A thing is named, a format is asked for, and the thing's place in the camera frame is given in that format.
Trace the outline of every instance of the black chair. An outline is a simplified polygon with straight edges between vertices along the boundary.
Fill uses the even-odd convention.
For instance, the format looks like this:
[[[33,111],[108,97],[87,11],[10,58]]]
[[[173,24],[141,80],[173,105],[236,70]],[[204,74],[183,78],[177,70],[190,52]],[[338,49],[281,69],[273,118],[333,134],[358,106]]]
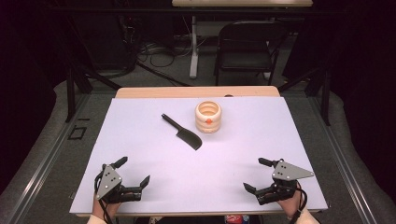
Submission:
[[[219,32],[214,76],[224,72],[270,73],[271,85],[279,47],[288,30],[279,21],[236,21]]]

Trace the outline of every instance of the white table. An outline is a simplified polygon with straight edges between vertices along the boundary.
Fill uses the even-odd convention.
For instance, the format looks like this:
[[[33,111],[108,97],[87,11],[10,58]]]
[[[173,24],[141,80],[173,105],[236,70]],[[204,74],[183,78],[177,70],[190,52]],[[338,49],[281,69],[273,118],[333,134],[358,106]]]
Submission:
[[[166,98],[172,97],[172,89],[176,93],[190,90],[191,95],[206,92],[203,97]],[[140,94],[151,90],[154,97],[159,92],[164,96]],[[262,92],[276,96],[274,87],[137,88],[137,92],[142,98],[122,98],[128,93],[121,89],[113,99],[70,213],[87,216],[91,212],[93,180],[102,164],[123,156],[129,160],[117,170],[122,185],[137,186],[147,175],[150,182],[143,190],[142,201],[124,203],[119,216],[281,212],[277,203],[259,205],[244,189],[244,182],[257,189],[273,183],[274,169],[260,165],[258,158],[282,158],[312,171],[285,100],[257,96]],[[212,98],[207,96],[210,92],[216,96],[254,96]],[[222,125],[218,132],[205,134],[196,130],[193,112],[198,103],[209,99],[222,107]],[[195,151],[177,138],[177,130],[162,119],[162,113],[197,133],[203,145]],[[300,182],[310,198],[307,208],[327,209],[317,179],[309,177]]]
[[[312,0],[173,0],[174,7],[311,7]],[[192,55],[190,78],[197,78],[197,20],[191,23]]]

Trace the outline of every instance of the gray carpet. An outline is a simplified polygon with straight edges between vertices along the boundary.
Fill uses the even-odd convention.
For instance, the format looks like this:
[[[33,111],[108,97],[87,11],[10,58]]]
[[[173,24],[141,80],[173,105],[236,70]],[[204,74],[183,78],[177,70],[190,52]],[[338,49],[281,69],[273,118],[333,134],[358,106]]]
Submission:
[[[280,86],[284,82],[284,78],[280,74],[286,63],[291,44],[292,40],[281,51],[274,80],[276,86]],[[157,65],[160,65],[160,63],[167,64],[171,60],[172,58],[166,55],[155,55],[152,63]],[[212,86],[215,82],[212,76],[213,62],[213,46],[208,45],[200,47],[198,78],[196,79],[189,78],[190,57],[188,56],[176,57],[174,62],[165,68],[150,65],[149,60],[143,63],[191,85]],[[130,87],[173,85],[173,83],[156,77],[140,67],[136,67],[128,76],[117,77],[112,80],[122,86]],[[221,85],[265,85],[265,82],[262,77],[255,77],[254,74],[230,74],[230,78],[220,78]],[[67,112],[65,84],[62,83],[55,89],[58,100],[47,126],[22,168],[0,196],[0,223],[7,223],[10,220],[10,223],[17,221],[17,223],[86,223],[87,218],[75,217],[68,211],[72,203],[73,192],[78,189],[79,181],[84,174],[110,100],[115,93],[98,81],[92,80],[92,85],[95,91],[89,96],[77,92],[80,99],[79,111],[75,119],[68,125],[64,123]],[[301,83],[282,93],[282,95],[287,99],[290,112],[325,199],[331,205],[331,208],[315,214],[315,216],[322,223],[395,223],[395,205],[376,185],[370,172],[356,154],[350,142],[342,101],[332,94],[330,106],[332,126],[330,131],[333,133],[333,138],[341,148],[343,155],[345,155],[347,165],[353,171],[361,194],[372,210],[376,222],[366,222],[361,218],[355,198],[351,196],[350,186],[346,185],[345,177],[340,172],[341,168],[334,159],[332,137],[329,137],[329,130],[323,127],[323,122],[318,117],[317,100],[304,96],[302,93],[304,86],[305,84]],[[75,127],[77,129],[71,135],[72,138],[78,137],[79,132],[81,132],[80,128],[86,128],[82,139],[68,139]],[[59,136],[64,130],[67,131],[65,132],[65,139],[60,139]],[[42,176],[43,184],[37,186],[36,194],[30,200],[23,200],[24,191],[29,189],[27,187],[30,186],[29,182],[32,177],[37,175],[37,170],[44,164],[43,160],[55,147],[58,148],[58,151],[53,156],[52,162],[47,164],[48,172]],[[131,223],[132,221],[131,218],[122,218],[120,223]],[[263,216],[263,223],[288,223],[288,221],[283,215],[271,215]]]

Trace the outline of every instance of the cable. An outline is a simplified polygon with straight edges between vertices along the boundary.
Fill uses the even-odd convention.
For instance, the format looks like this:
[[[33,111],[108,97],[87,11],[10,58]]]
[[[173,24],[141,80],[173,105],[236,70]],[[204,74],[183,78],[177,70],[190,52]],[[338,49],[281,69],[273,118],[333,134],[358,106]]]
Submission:
[[[136,62],[136,64],[137,64],[138,66],[140,66],[140,67],[142,67],[142,68],[148,70],[149,72],[151,72],[152,74],[154,74],[154,75],[157,76],[157,77],[162,77],[162,78],[165,78],[165,79],[167,79],[167,80],[174,81],[174,82],[176,82],[177,84],[182,85],[182,86],[185,86],[185,87],[190,87],[190,86],[191,86],[191,85],[186,84],[186,83],[184,83],[184,82],[178,81],[178,80],[174,79],[173,77],[170,77],[170,76],[166,75],[165,73],[162,73],[162,72],[160,72],[160,71],[151,69],[151,68],[145,66],[144,64],[142,64],[142,63],[140,63],[140,62]]]
[[[298,190],[298,191],[301,192],[301,193],[300,193],[300,203],[299,203],[300,206],[299,206],[299,208],[297,209],[296,213],[294,213],[294,215],[293,215],[291,221],[289,222],[289,224],[294,224],[294,223],[297,221],[297,219],[300,217],[300,214],[301,214],[301,213],[303,212],[303,210],[305,209],[306,203],[308,202],[308,195],[307,195],[306,192],[301,188],[301,186],[300,186],[299,188],[298,188],[298,187],[295,188],[295,190]]]

